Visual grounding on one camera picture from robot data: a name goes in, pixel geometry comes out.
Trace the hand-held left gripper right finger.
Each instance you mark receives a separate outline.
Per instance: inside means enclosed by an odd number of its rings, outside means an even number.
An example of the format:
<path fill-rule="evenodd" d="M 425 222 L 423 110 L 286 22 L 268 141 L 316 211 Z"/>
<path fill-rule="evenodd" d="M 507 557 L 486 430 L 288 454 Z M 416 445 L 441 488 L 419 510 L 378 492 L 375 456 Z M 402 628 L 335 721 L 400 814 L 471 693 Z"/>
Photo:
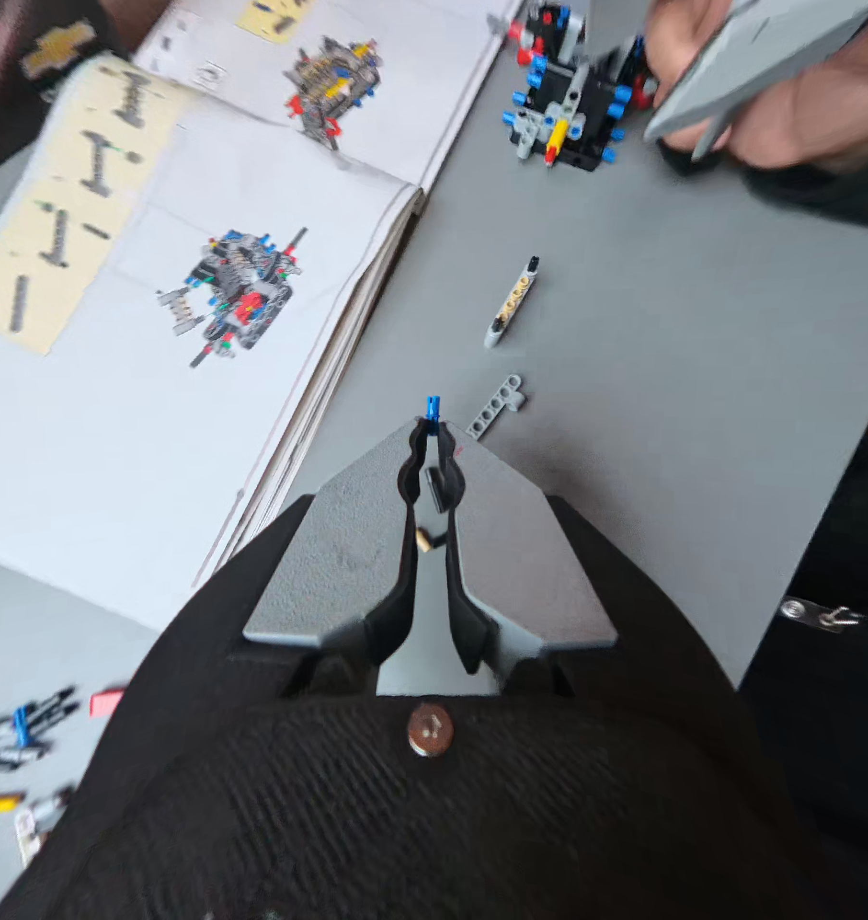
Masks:
<path fill-rule="evenodd" d="M 440 423 L 451 638 L 467 673 L 609 649 L 617 630 L 543 491 Z"/>

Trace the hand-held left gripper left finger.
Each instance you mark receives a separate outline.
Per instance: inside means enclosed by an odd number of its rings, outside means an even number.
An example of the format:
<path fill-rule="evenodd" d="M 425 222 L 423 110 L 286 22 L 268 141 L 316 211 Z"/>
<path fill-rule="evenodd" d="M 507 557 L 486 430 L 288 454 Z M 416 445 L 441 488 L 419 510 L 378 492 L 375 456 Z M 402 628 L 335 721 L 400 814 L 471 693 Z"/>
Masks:
<path fill-rule="evenodd" d="M 250 642 L 379 665 L 412 627 L 414 505 L 427 420 L 405 423 L 313 496 L 244 627 Z"/>

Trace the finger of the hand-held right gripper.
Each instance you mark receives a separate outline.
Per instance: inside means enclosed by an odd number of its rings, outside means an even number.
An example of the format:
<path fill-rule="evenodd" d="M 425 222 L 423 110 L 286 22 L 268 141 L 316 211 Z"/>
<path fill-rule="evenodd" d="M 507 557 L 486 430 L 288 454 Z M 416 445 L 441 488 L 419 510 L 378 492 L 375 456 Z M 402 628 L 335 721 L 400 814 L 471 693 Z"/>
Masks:
<path fill-rule="evenodd" d="M 709 119 L 702 136 L 693 147 L 692 160 L 701 160 L 715 149 L 716 144 L 730 129 L 737 112 L 721 111 Z"/>
<path fill-rule="evenodd" d="M 647 124 L 656 142 L 822 63 L 868 24 L 868 1 L 733 2 Z"/>

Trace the black lego assembly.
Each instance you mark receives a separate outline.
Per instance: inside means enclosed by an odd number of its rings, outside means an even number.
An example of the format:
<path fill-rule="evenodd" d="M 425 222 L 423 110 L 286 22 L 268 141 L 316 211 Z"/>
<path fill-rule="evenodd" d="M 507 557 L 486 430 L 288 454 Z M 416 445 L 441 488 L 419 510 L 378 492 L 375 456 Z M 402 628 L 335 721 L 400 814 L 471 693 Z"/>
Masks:
<path fill-rule="evenodd" d="M 586 11 L 528 2 L 518 17 L 487 21 L 514 46 L 516 62 L 526 71 L 526 86 L 513 93 L 511 109 L 502 114 L 518 160 L 585 172 L 614 163 L 624 119 L 650 109 L 658 87 L 644 36 L 590 56 Z"/>

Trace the lego instruction booklet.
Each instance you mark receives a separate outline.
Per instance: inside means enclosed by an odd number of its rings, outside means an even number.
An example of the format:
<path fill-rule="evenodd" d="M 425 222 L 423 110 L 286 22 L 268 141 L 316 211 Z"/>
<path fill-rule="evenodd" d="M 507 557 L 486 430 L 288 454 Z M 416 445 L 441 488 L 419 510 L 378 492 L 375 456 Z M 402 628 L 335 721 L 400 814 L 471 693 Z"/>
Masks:
<path fill-rule="evenodd" d="M 0 564 L 163 628 L 238 546 L 519 2 L 101 2 L 0 211 Z"/>

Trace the black and blue lego piece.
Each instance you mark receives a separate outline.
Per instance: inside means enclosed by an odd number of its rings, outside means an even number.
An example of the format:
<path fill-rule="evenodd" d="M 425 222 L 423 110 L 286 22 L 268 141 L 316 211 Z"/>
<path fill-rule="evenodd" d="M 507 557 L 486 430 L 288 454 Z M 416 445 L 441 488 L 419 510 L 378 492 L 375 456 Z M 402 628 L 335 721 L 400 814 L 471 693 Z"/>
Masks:
<path fill-rule="evenodd" d="M 0 718 L 0 773 L 14 773 L 49 753 L 48 732 L 80 707 L 75 692 L 75 685 L 67 686 L 43 700 L 29 701 Z"/>

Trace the grey lego connector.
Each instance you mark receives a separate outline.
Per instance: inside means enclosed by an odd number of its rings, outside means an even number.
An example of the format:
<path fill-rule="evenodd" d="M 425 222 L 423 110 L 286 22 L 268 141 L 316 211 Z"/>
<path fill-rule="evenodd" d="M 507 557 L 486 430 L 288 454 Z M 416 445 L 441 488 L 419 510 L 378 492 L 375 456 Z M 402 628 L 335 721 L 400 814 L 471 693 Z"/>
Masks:
<path fill-rule="evenodd" d="M 35 827 L 40 825 L 53 826 L 60 820 L 63 811 L 69 806 L 76 788 L 73 785 L 67 785 L 56 789 L 49 796 L 36 799 L 33 801 L 29 810 Z"/>

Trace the white lego beam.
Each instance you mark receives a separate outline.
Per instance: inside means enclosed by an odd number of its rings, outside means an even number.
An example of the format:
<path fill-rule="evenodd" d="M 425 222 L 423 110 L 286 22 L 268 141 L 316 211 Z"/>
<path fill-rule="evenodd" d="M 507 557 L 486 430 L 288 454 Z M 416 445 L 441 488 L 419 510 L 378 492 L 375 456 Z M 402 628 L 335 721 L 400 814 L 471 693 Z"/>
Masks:
<path fill-rule="evenodd" d="M 26 869 L 40 851 L 49 835 L 49 829 L 38 822 L 30 809 L 14 816 L 14 834 L 22 868 Z"/>

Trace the person's right hand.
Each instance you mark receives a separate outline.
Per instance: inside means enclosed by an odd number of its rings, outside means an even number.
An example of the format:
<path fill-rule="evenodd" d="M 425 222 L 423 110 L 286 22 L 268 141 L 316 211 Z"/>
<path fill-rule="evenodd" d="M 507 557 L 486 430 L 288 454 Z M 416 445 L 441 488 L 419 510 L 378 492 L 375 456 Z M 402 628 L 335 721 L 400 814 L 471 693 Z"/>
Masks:
<path fill-rule="evenodd" d="M 721 25 L 727 1 L 658 1 L 645 28 L 649 69 L 658 79 L 654 107 L 668 98 Z M 868 163 L 868 25 L 840 52 L 749 101 L 711 152 L 772 170 L 810 164 L 831 174 Z"/>

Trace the light grey T-shaped beam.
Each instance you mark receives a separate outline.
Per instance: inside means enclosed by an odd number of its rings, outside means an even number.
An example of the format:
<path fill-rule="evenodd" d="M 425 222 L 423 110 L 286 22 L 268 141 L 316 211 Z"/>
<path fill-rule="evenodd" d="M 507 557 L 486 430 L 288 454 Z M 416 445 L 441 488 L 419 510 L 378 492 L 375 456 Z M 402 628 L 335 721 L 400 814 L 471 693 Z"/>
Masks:
<path fill-rule="evenodd" d="M 477 442 L 486 434 L 504 410 L 518 412 L 527 401 L 526 395 L 521 390 L 521 385 L 522 378 L 520 374 L 509 374 L 503 383 L 497 387 L 497 391 L 490 397 L 486 406 L 466 427 L 466 434 Z"/>

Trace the grey beam with tan pins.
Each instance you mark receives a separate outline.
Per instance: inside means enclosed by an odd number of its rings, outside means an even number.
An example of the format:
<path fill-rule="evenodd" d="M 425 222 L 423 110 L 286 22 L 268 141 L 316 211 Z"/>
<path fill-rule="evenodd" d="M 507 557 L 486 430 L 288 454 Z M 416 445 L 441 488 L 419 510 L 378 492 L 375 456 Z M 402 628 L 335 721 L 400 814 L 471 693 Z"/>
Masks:
<path fill-rule="evenodd" d="M 514 282 L 509 294 L 503 304 L 497 311 L 497 314 L 490 321 L 484 339 L 484 347 L 493 349 L 507 332 L 514 316 L 519 312 L 533 285 L 538 277 L 541 258 L 532 256 L 526 266 L 520 272 L 520 276 Z"/>

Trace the metal badge clip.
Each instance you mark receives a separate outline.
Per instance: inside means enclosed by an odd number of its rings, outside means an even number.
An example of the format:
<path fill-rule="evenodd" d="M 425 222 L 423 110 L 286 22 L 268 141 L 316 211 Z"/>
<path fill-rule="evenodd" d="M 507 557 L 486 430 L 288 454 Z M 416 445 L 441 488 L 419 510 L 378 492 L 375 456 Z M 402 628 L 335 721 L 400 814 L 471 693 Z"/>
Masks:
<path fill-rule="evenodd" d="M 831 634 L 841 634 L 850 629 L 868 630 L 868 605 L 864 609 L 842 604 L 825 606 L 786 596 L 779 604 L 776 615 Z"/>

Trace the person's dark clothing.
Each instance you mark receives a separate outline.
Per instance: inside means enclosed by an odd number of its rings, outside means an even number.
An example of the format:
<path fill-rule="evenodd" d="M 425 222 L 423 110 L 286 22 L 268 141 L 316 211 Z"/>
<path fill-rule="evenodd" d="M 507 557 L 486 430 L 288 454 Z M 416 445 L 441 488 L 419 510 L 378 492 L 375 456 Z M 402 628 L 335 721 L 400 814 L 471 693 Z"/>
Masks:
<path fill-rule="evenodd" d="M 868 427 L 785 595 L 842 625 L 777 613 L 741 684 L 818 844 L 834 918 L 868 918 Z"/>

